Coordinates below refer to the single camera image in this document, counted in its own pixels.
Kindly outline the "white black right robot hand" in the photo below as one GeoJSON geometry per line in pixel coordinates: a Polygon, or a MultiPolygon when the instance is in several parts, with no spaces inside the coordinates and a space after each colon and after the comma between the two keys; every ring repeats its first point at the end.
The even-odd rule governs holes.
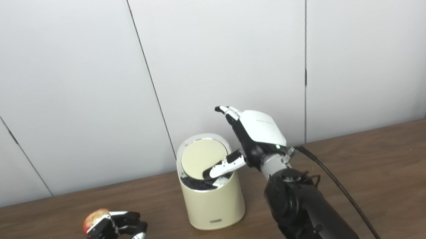
{"type": "Polygon", "coordinates": [[[245,165],[256,168],[266,179],[287,169],[285,136],[270,115],[257,110],[241,112],[232,106],[218,106],[215,111],[225,116],[241,148],[205,169],[202,173],[204,180],[219,178],[245,165]]]}

